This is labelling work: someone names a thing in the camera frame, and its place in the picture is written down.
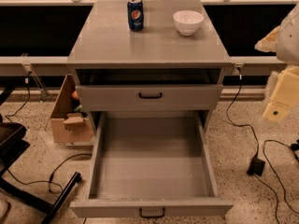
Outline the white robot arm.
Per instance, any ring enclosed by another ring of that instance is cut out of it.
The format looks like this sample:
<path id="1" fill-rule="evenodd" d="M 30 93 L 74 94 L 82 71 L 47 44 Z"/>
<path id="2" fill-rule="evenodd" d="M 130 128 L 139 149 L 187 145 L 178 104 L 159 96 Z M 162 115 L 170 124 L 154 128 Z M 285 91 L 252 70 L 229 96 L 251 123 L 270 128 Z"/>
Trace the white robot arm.
<path id="1" fill-rule="evenodd" d="M 270 122 L 284 120 L 299 105 L 299 4 L 255 45 L 258 51 L 275 52 L 277 59 L 287 64 L 278 74 L 263 117 Z"/>

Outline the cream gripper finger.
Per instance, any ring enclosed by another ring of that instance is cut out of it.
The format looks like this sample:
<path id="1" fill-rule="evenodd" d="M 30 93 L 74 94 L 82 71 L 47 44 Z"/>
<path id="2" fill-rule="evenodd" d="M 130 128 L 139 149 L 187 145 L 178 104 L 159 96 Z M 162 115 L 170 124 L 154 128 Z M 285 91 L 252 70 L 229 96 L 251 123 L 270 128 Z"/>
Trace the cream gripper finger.
<path id="1" fill-rule="evenodd" d="M 299 105 L 299 67 L 291 66 L 278 74 L 263 117 L 270 122 L 284 120 Z"/>

